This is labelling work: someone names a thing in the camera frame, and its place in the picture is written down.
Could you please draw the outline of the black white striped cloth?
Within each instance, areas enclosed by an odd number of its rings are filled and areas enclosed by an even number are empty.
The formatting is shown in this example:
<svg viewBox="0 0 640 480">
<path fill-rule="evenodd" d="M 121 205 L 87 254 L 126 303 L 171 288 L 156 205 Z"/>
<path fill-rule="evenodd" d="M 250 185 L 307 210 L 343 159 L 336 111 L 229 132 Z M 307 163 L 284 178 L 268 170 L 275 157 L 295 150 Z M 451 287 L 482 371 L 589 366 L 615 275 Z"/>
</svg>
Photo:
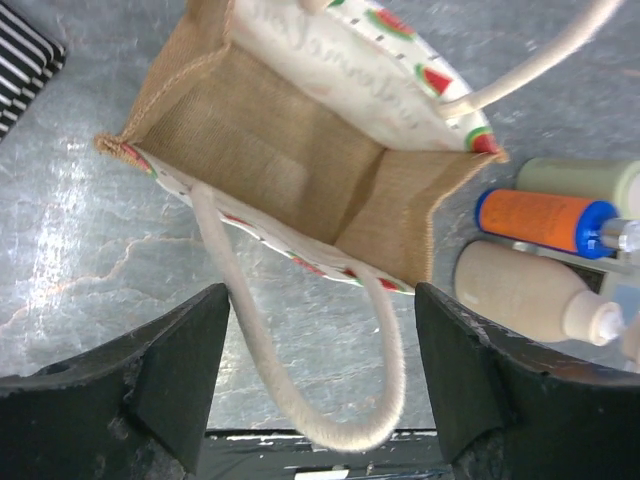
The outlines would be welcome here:
<svg viewBox="0 0 640 480">
<path fill-rule="evenodd" d="M 66 63 L 66 48 L 1 2 L 1 140 Z"/>
</svg>

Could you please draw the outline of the pink beige bottle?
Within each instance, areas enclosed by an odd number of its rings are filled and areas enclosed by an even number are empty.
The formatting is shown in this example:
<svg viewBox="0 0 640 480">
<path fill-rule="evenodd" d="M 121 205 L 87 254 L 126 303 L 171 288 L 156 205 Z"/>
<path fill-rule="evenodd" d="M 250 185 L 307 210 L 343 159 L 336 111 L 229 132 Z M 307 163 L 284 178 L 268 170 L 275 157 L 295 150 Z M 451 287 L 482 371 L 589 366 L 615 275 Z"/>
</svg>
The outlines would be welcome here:
<svg viewBox="0 0 640 480">
<path fill-rule="evenodd" d="M 469 310 L 537 342 L 603 346 L 624 329 L 621 307 L 567 266 L 488 241 L 460 254 L 454 290 Z"/>
</svg>

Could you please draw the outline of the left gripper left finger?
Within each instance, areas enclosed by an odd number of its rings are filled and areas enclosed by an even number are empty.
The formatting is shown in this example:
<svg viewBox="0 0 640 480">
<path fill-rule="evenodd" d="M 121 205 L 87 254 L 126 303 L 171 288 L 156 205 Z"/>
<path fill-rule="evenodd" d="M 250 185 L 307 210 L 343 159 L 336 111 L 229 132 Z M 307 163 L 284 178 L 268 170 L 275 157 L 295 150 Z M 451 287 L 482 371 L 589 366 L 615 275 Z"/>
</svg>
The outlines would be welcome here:
<svg viewBox="0 0 640 480">
<path fill-rule="evenodd" d="M 2 478 L 195 473 L 229 312 L 214 284 L 99 347 L 2 378 Z"/>
</svg>

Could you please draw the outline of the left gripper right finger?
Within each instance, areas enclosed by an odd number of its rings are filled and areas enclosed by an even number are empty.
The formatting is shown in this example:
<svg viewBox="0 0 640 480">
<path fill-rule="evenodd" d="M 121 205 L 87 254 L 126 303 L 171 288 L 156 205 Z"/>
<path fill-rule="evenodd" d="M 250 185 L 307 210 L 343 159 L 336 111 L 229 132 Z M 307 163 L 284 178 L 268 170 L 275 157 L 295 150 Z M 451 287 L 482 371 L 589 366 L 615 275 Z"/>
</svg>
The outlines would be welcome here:
<svg viewBox="0 0 640 480">
<path fill-rule="evenodd" d="M 638 478 L 638 375 L 538 344 L 428 283 L 414 303 L 440 450 L 456 478 Z"/>
</svg>

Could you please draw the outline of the watermelon print canvas bag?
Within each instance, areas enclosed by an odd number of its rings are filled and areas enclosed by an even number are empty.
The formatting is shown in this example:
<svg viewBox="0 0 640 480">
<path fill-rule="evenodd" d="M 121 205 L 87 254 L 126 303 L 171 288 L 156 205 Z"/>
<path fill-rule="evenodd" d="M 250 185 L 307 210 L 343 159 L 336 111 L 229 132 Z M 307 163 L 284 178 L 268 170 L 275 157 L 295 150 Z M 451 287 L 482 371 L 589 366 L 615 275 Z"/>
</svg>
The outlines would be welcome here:
<svg viewBox="0 0 640 480">
<path fill-rule="evenodd" d="M 441 203 L 508 161 L 483 108 L 562 62 L 618 8 L 591 2 L 545 48 L 474 92 L 373 1 L 190 1 L 123 130 L 95 144 L 192 207 L 281 412 L 316 444 L 364 452 L 392 434 L 405 403 L 389 295 L 431 279 Z M 296 388 L 232 251 L 229 224 L 368 292 L 385 390 L 365 422 L 334 422 Z"/>
</svg>

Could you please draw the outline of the blue orange spray bottle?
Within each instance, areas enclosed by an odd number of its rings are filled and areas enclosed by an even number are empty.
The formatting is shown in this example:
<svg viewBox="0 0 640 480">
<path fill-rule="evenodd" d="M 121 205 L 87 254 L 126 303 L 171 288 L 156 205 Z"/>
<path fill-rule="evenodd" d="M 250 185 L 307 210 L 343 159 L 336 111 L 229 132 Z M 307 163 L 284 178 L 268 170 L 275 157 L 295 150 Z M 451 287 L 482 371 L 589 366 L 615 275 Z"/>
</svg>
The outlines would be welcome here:
<svg viewBox="0 0 640 480">
<path fill-rule="evenodd" d="M 639 250 L 639 222 L 603 200 L 493 189 L 475 207 L 478 228 L 586 259 Z"/>
</svg>

